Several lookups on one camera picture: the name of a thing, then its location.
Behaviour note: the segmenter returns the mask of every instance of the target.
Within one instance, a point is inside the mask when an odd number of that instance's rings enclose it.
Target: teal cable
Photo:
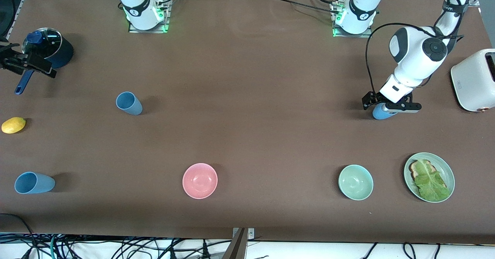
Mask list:
[[[55,242],[55,235],[51,238],[50,241],[50,254],[51,254],[51,259],[55,259],[55,254],[53,254],[53,243]]]

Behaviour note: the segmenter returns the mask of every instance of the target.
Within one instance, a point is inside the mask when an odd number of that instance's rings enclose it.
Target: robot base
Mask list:
[[[160,8],[163,8],[163,11],[156,11],[160,17],[163,17],[163,20],[160,21],[155,27],[149,30],[139,30],[134,27],[129,21],[129,33],[145,33],[145,34],[162,34],[168,32],[168,26],[170,25],[170,14],[172,12],[172,3],[173,1],[168,1],[166,3],[161,4]]]
[[[344,0],[333,1],[330,4],[330,10],[334,10],[334,11],[342,12],[344,7],[345,7]],[[345,32],[345,30],[343,30],[342,27],[340,27],[338,24],[335,23],[337,17],[339,16],[340,14],[332,13],[332,27],[333,27],[334,37],[364,37],[368,39],[371,36],[371,27],[368,27],[368,29],[362,34],[351,34]]]

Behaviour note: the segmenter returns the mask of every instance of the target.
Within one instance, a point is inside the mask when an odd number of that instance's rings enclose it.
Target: blue lid knob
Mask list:
[[[32,44],[39,44],[43,41],[43,35],[39,31],[34,31],[28,34],[26,40]]]

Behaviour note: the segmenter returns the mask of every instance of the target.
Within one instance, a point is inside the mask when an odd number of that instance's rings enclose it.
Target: bread slice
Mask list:
[[[429,160],[426,160],[426,165],[431,169],[431,172],[436,172],[437,169],[435,168],[435,166],[432,165],[432,163],[429,161]],[[416,170],[416,165],[418,164],[418,161],[416,160],[415,162],[413,162],[410,167],[409,167],[409,170],[411,171],[411,175],[412,175],[412,178],[413,180],[416,180],[416,177],[419,175],[417,170]]]

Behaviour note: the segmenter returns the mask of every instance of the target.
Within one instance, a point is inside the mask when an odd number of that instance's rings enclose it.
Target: pink bowl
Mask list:
[[[184,191],[194,199],[203,199],[212,195],[217,183],[216,171],[208,164],[193,164],[182,177]]]

